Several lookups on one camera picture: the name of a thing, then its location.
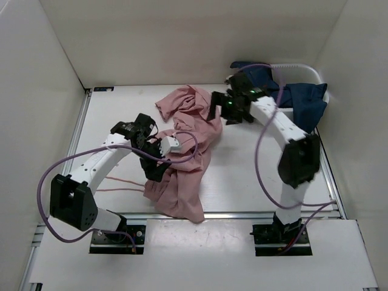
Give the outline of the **pink trousers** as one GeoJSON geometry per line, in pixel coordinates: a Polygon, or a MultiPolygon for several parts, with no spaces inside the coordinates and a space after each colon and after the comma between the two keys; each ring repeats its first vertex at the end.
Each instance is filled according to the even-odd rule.
{"type": "Polygon", "coordinates": [[[156,102],[162,120],[173,121],[173,128],[160,132],[158,137],[175,135],[182,149],[167,156],[174,163],[162,181],[148,180],[144,190],[144,197],[154,203],[157,211],[196,224],[204,221],[199,197],[201,180],[210,164],[211,146],[222,133],[219,113],[207,120],[210,100],[210,93],[204,89],[184,85],[156,102]]]}

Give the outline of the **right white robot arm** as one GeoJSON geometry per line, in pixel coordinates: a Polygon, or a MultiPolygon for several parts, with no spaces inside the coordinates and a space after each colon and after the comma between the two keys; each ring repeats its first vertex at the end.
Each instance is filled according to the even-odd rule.
{"type": "Polygon", "coordinates": [[[207,119],[215,119],[216,110],[220,109],[228,124],[258,121],[264,126],[262,131],[271,134],[283,151],[277,166],[283,183],[280,201],[275,203],[272,225],[260,235],[265,241],[284,243],[301,229],[306,191],[319,171],[319,138],[295,125],[274,98],[254,87],[245,74],[229,76],[226,84],[226,92],[212,92],[207,119]]]}

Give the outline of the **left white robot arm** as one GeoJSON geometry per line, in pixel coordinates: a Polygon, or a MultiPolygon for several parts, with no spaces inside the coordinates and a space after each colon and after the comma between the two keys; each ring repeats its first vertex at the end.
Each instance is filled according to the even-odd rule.
{"type": "Polygon", "coordinates": [[[157,138],[156,122],[140,113],[135,121],[115,124],[105,141],[69,174],[57,174],[50,185],[50,216],[83,234],[101,232],[114,243],[128,238],[127,220],[120,214],[97,206],[94,195],[107,175],[127,155],[139,157],[146,177],[160,182],[170,163],[166,156],[181,146],[175,136],[157,138]]]}

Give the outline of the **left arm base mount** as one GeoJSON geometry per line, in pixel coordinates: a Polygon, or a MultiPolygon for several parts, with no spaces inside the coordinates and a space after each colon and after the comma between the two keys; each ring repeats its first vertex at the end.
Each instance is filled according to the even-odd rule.
{"type": "Polygon", "coordinates": [[[118,232],[113,234],[93,232],[89,253],[99,255],[142,255],[145,249],[146,221],[124,219],[118,232]]]}

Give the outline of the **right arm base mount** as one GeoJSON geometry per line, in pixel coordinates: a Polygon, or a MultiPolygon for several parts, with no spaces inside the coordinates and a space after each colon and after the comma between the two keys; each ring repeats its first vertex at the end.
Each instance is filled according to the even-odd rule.
{"type": "Polygon", "coordinates": [[[254,224],[250,235],[253,236],[255,256],[312,256],[309,235],[304,229],[293,230],[281,236],[272,224],[254,224]]]}

